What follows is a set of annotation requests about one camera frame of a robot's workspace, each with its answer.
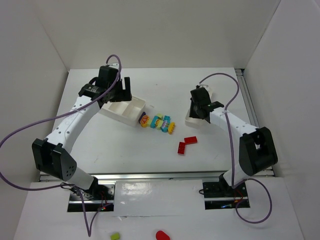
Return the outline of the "teal flower lego brick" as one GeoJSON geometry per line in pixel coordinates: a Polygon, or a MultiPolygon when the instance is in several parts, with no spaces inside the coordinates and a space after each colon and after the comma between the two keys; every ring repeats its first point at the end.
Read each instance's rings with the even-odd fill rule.
{"type": "Polygon", "coordinates": [[[164,133],[167,133],[170,124],[171,124],[171,117],[168,116],[168,115],[165,115],[165,116],[163,117],[163,123],[162,123],[161,128],[160,128],[161,131],[164,132],[164,133]]]}

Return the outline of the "red lego brick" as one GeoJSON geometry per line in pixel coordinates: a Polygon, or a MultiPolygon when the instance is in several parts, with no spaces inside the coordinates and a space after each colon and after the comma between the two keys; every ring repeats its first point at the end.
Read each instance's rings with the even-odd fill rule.
{"type": "Polygon", "coordinates": [[[185,137],[184,138],[184,143],[186,145],[191,145],[191,144],[196,144],[198,142],[196,136],[190,136],[190,137],[185,137]]]}
{"type": "Polygon", "coordinates": [[[178,155],[184,155],[186,151],[186,143],[185,142],[179,142],[177,154],[178,155]]]}

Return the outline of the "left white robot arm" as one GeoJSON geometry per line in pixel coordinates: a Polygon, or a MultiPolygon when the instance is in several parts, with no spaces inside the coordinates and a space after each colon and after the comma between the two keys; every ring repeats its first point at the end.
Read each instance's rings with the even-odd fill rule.
{"type": "Polygon", "coordinates": [[[71,151],[80,133],[103,105],[131,99],[130,78],[121,78],[120,65],[101,66],[98,76],[80,89],[69,115],[45,139],[37,138],[32,143],[36,168],[74,185],[74,189],[80,189],[89,199],[108,193],[108,188],[100,185],[96,177],[77,166],[71,151]]]}

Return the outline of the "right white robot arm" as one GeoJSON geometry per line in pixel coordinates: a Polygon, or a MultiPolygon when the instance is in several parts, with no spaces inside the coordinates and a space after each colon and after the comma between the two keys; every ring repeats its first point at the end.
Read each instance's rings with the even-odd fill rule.
{"type": "Polygon", "coordinates": [[[221,174],[217,182],[205,182],[200,194],[206,198],[230,197],[234,194],[232,186],[242,186],[245,180],[278,163],[272,133],[267,127],[251,125],[225,110],[222,103],[212,102],[203,86],[196,86],[190,94],[189,116],[219,127],[237,144],[233,146],[231,169],[221,174]]]}

